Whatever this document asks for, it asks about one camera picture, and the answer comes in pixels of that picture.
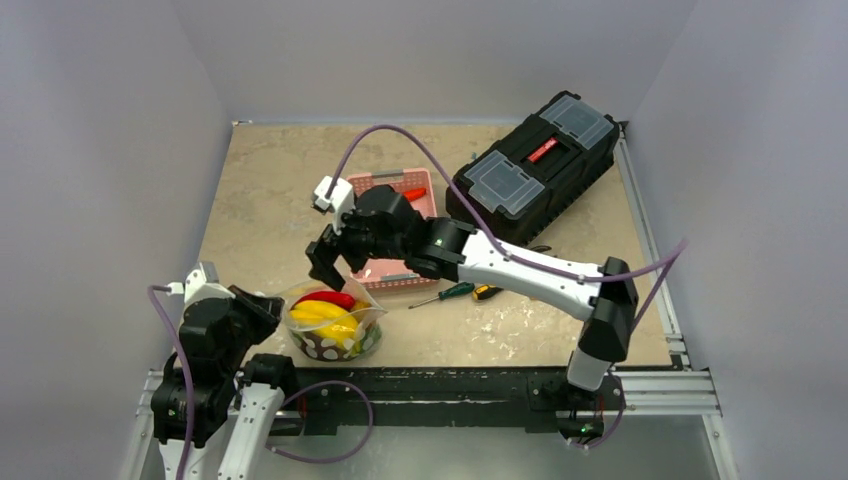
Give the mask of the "clear zip top bag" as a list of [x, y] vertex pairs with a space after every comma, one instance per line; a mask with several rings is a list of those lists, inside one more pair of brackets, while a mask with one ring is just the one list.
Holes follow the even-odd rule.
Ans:
[[387, 310], [357, 280], [336, 291], [315, 280], [284, 290], [282, 322], [297, 348], [320, 362], [349, 362], [376, 350]]

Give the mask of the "green bell pepper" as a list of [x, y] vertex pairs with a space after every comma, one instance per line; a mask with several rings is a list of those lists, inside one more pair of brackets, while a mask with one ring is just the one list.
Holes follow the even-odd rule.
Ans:
[[382, 328], [377, 325], [372, 325], [365, 330], [362, 339], [357, 340], [354, 344], [354, 353], [356, 357], [361, 357], [375, 350], [382, 340]]

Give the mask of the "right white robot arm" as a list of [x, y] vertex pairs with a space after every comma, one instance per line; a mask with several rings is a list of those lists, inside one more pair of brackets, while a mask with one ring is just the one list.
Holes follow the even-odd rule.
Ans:
[[312, 279], [339, 291], [346, 281], [338, 258], [354, 273], [370, 260], [400, 260], [426, 279], [488, 284], [551, 305], [584, 324], [561, 381], [564, 399], [576, 407], [596, 399], [608, 369], [626, 359], [638, 294], [624, 261], [568, 262], [464, 222], [425, 218], [388, 185], [357, 195], [349, 183], [326, 177], [311, 200], [332, 216], [306, 249]]

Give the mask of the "yellow banana bunch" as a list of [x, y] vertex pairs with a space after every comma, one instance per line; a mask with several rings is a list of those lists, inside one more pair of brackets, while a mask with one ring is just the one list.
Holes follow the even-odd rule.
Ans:
[[292, 333], [313, 358], [332, 349], [336, 349], [334, 359], [344, 354], [354, 355], [354, 344], [365, 334], [365, 328], [353, 313], [321, 301], [294, 305], [288, 311], [288, 319]]

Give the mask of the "pink plastic basket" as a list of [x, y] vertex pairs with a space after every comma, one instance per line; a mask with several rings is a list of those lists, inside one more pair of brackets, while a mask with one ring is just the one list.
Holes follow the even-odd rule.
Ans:
[[[425, 218], [435, 217], [438, 214], [435, 189], [430, 171], [426, 168], [351, 174], [346, 177], [346, 180], [353, 186], [356, 195], [378, 185], [389, 185], [402, 194], [407, 190], [426, 188], [427, 195], [411, 202], [411, 205]], [[435, 280], [423, 278], [406, 268], [402, 260], [369, 260], [362, 270], [352, 275], [352, 278], [371, 291], [411, 289], [435, 283]]]

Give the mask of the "red chili pepper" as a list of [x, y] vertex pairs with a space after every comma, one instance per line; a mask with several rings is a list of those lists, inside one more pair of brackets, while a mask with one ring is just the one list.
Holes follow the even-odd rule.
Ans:
[[295, 302], [295, 305], [298, 305], [305, 301], [326, 302], [347, 311], [351, 311], [357, 302], [357, 300], [350, 294], [344, 292], [336, 292], [332, 290], [320, 290], [307, 293], [300, 297]]

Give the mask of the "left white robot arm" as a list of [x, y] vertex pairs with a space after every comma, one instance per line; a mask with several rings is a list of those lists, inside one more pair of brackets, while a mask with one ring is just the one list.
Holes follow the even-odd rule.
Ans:
[[154, 436], [169, 479], [251, 479], [277, 412], [300, 387], [291, 358], [247, 352], [280, 326], [286, 302], [236, 286], [187, 305], [175, 326], [148, 297], [174, 352], [151, 398]]

